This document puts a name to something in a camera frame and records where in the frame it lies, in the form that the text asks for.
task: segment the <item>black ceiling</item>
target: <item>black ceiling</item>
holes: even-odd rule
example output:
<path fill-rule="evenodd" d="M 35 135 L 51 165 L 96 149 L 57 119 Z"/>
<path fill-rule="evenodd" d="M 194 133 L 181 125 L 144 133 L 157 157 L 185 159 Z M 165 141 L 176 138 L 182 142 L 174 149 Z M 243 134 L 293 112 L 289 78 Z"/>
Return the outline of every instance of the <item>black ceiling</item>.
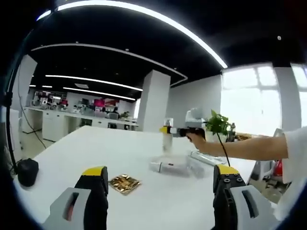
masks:
<path fill-rule="evenodd" d="M 305 41 L 299 39 L 291 9 L 278 0 L 130 0 L 160 12 L 190 29 L 228 65 L 271 61 L 274 65 L 303 62 Z M 44 11 L 37 8 L 36 17 Z M 218 74 L 221 66 L 202 47 L 172 26 L 145 14 L 115 7 L 87 6 L 55 12 L 40 20 L 30 39 L 29 55 L 37 62 L 32 84 L 76 88 L 76 80 L 51 79 L 46 74 L 68 75 L 142 87 L 152 69 L 182 76 L 143 59 L 92 47 L 60 46 L 60 43 L 92 44 L 129 49 L 186 75 L 186 82 Z M 134 90 L 88 83 L 90 90 L 139 97 Z"/>

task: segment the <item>office desk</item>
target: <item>office desk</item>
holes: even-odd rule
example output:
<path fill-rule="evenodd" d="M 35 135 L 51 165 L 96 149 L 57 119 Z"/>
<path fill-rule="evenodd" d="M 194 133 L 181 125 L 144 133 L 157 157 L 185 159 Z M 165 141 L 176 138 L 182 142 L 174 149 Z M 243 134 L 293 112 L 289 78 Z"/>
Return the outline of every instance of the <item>office desk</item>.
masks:
<path fill-rule="evenodd" d="M 174 138 L 173 154 L 195 147 L 187 138 Z M 26 209 L 42 223 L 51 203 L 74 187 L 82 172 L 106 165 L 109 179 L 126 173 L 142 184 L 124 196 L 109 187 L 107 227 L 110 230 L 209 230 L 214 225 L 213 167 L 201 165 L 205 177 L 182 178 L 149 170 L 152 157 L 162 155 L 162 134 L 84 126 L 34 158 L 39 163 L 36 183 L 24 190 L 14 184 Z M 248 181 L 255 161 L 230 159 Z"/>
<path fill-rule="evenodd" d="M 30 125 L 35 131 L 42 129 L 43 139 L 58 141 L 77 127 L 78 120 L 88 119 L 92 121 L 94 127 L 108 128 L 109 123 L 128 125 L 130 127 L 139 126 L 133 122 L 126 122 L 122 120 L 112 120 L 97 116 L 74 114 L 57 110 L 43 110 L 38 107 L 25 107 L 24 113 Z M 33 130 L 28 125 L 23 115 L 22 130 L 25 133 L 31 133 Z"/>

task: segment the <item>white column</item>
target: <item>white column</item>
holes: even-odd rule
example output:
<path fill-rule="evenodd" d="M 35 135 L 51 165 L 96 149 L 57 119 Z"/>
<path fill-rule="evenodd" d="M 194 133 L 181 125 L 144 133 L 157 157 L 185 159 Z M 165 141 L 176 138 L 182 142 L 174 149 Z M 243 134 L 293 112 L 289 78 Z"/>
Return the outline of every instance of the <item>white column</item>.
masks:
<path fill-rule="evenodd" d="M 144 79 L 138 116 L 139 129 L 159 132 L 163 126 L 171 77 L 152 70 Z"/>
<path fill-rule="evenodd" d="M 282 104 L 282 129 L 291 131 L 301 127 L 301 105 L 291 67 L 275 67 Z"/>
<path fill-rule="evenodd" d="M 29 85 L 31 83 L 31 78 L 34 74 L 37 62 L 34 61 L 29 55 L 25 55 L 20 63 L 17 70 L 14 86 L 13 86 L 13 99 L 11 109 L 18 110 L 19 115 L 21 115 L 21 107 L 26 105 L 26 100 L 29 92 Z"/>

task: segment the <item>white sleeve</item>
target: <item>white sleeve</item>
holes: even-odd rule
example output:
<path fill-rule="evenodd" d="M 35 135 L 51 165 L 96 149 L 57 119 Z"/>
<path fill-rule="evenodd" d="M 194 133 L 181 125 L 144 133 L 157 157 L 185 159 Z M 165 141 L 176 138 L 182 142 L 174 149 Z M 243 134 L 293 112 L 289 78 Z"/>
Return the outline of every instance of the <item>white sleeve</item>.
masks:
<path fill-rule="evenodd" d="M 288 158 L 283 159 L 283 182 L 291 182 L 307 154 L 307 126 L 284 133 L 287 142 Z"/>

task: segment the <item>gray floor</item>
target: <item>gray floor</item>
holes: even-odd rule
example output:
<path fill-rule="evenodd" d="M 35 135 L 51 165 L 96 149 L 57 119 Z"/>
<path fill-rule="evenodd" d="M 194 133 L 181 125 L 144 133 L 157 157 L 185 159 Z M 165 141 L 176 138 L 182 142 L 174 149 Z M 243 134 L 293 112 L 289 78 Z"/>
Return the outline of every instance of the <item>gray floor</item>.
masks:
<path fill-rule="evenodd" d="M 54 142 L 44 140 L 42 138 L 42 132 L 38 131 L 36 132 L 38 137 L 43 141 L 45 146 L 48 148 L 50 145 L 52 145 Z M 23 148 L 23 158 L 34 158 L 39 153 L 41 153 L 45 148 L 42 145 L 42 143 L 38 140 L 35 133 L 26 134 L 21 132 L 20 133 L 20 141 Z"/>

